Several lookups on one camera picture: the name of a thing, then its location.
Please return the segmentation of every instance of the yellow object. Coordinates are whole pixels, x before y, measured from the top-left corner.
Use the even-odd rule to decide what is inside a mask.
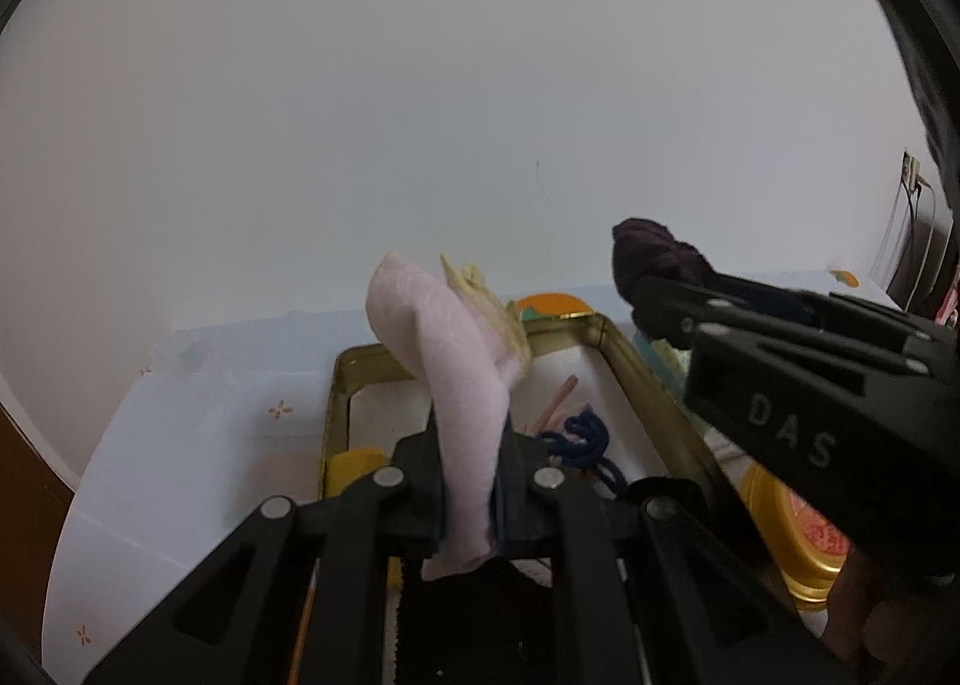
[[[507,349],[520,359],[520,375],[517,376],[517,381],[520,381],[530,370],[533,354],[517,304],[513,301],[506,306],[500,303],[500,299],[487,289],[483,271],[476,265],[464,265],[463,271],[458,271],[443,255],[440,255],[440,264],[443,265],[446,285],[456,292],[464,303],[479,311],[486,321],[493,325],[493,330],[496,330]]]
[[[360,479],[364,474],[370,474],[385,465],[387,455],[376,447],[354,447],[333,455],[326,462],[326,471],[323,472],[322,498],[339,496],[354,479]],[[400,560],[392,557],[387,562],[387,589],[399,590],[402,584]]]
[[[740,495],[784,575],[797,609],[800,612],[826,609],[827,594],[845,556],[825,554],[808,541],[795,525],[790,488],[762,467],[754,464],[743,474]]]
[[[520,313],[531,308],[539,316],[544,317],[565,317],[573,314],[593,313],[593,309],[589,308],[584,301],[565,292],[541,292],[536,295],[528,295],[526,298],[520,298],[517,301],[517,308]]]
[[[846,284],[847,287],[860,287],[860,281],[856,276],[853,276],[850,271],[838,269],[830,271],[830,273],[833,274],[834,279],[837,279],[840,284]]]

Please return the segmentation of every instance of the pink fabric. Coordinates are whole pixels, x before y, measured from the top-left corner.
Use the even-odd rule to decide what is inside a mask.
[[[367,316],[376,337],[429,387],[437,412],[448,531],[422,576],[469,572],[493,555],[490,494],[521,363],[456,292],[396,253],[373,274]]]

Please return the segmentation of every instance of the blue string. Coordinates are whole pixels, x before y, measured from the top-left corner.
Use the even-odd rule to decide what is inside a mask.
[[[541,431],[539,437],[546,442],[547,453],[558,455],[565,466],[594,472],[600,482],[611,489],[613,495],[619,496],[626,492],[626,477],[613,460],[604,458],[610,445],[610,431],[603,420],[590,407],[585,407],[579,414],[566,418],[563,429],[568,434],[577,436],[578,440],[574,441],[554,431]]]

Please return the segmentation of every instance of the gold jar lid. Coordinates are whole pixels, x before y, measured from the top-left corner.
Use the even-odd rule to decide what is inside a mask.
[[[846,554],[829,554],[814,546],[798,522],[798,513],[805,509],[805,502],[760,465],[752,465],[743,474],[740,495],[784,574],[787,590],[798,610],[826,609],[827,594]]]

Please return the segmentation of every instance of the gold metal tray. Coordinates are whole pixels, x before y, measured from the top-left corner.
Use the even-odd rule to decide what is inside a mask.
[[[574,346],[597,349],[607,361],[630,406],[645,427],[656,451],[674,477],[697,482],[710,510],[710,528],[781,603],[793,610],[784,586],[740,496],[720,469],[713,453],[634,347],[603,314],[570,314],[524,323],[534,357]],[[368,384],[411,380],[382,344],[343,351],[333,369],[326,406],[320,487],[326,460],[347,450],[350,398]]]

